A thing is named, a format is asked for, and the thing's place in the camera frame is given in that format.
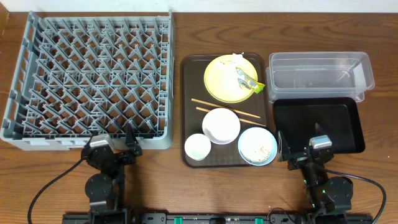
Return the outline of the light blue bowl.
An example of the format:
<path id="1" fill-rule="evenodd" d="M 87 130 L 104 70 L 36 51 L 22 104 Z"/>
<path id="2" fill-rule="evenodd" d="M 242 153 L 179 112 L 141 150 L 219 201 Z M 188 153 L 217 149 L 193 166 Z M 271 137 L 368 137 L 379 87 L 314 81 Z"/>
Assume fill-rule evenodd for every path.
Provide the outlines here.
<path id="1" fill-rule="evenodd" d="M 277 141 L 265 128 L 249 128 L 238 139 L 238 152 L 248 164 L 266 166 L 276 157 Z"/>

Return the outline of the small white cup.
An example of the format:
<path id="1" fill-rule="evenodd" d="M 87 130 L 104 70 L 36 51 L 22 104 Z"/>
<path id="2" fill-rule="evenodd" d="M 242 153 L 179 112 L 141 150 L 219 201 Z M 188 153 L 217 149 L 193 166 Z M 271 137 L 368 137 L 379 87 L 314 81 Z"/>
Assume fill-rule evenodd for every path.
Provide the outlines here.
<path id="1" fill-rule="evenodd" d="M 184 150 L 188 157 L 202 161 L 211 151 L 211 141 L 204 134 L 192 134 L 185 141 Z"/>

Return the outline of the white pink bowl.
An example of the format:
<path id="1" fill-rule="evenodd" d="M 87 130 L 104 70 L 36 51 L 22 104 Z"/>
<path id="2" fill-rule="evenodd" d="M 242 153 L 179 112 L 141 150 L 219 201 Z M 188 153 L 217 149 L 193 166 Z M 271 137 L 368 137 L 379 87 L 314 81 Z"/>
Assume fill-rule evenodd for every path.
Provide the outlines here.
<path id="1" fill-rule="evenodd" d="M 238 116 L 224 108 L 213 109 L 202 121 L 202 131 L 215 144 L 229 144 L 239 135 L 241 124 Z"/>

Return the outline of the yellow green snack wrapper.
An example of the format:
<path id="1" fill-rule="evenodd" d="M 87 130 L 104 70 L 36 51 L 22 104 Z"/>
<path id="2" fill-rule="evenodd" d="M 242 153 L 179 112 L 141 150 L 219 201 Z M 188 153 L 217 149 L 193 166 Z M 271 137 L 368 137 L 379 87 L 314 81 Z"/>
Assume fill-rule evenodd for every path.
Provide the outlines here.
<path id="1" fill-rule="evenodd" d="M 251 78 L 249 75 L 244 73 L 242 69 L 236 67 L 236 73 L 237 73 L 238 83 L 241 88 L 245 87 L 248 90 L 252 90 L 255 93 L 259 93 L 264 89 L 265 84 L 255 81 L 255 79 Z"/>

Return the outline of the white paper napkin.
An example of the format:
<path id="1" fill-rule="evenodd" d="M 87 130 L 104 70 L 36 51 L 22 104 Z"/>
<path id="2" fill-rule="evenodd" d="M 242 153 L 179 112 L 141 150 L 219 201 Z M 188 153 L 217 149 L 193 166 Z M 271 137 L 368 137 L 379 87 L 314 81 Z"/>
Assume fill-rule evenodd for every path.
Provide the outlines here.
<path id="1" fill-rule="evenodd" d="M 224 77 L 231 83 L 238 84 L 239 75 L 237 67 L 243 62 L 243 54 L 232 53 L 224 55 L 221 60 L 222 68 L 224 70 Z"/>

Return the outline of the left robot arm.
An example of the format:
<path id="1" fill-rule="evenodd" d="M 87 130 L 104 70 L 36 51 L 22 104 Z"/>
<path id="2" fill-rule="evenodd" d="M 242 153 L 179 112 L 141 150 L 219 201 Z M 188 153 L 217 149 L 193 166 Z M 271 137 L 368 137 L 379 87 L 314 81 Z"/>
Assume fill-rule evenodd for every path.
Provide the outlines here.
<path id="1" fill-rule="evenodd" d="M 125 167 L 136 163 L 142 148 L 134 136 L 132 127 L 126 131 L 126 151 L 114 152 L 110 135 L 94 135 L 83 147 L 81 158 L 99 170 L 85 184 L 90 201 L 89 223 L 135 223 L 134 211 L 124 203 Z"/>

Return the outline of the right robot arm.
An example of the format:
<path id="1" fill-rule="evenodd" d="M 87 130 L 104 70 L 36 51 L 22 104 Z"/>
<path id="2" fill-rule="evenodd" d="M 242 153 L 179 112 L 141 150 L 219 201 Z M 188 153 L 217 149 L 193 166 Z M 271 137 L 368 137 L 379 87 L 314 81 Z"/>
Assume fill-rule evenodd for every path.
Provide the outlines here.
<path id="1" fill-rule="evenodd" d="M 328 177 L 324 164 L 334 157 L 333 144 L 319 124 L 315 129 L 320 135 L 311 138 L 300 152 L 292 152 L 282 131 L 277 132 L 277 160 L 286 161 L 288 170 L 301 171 L 313 207 L 296 217 L 294 222 L 331 223 L 336 220 L 347 223 L 345 212 L 352 208 L 353 183 L 347 177 Z"/>

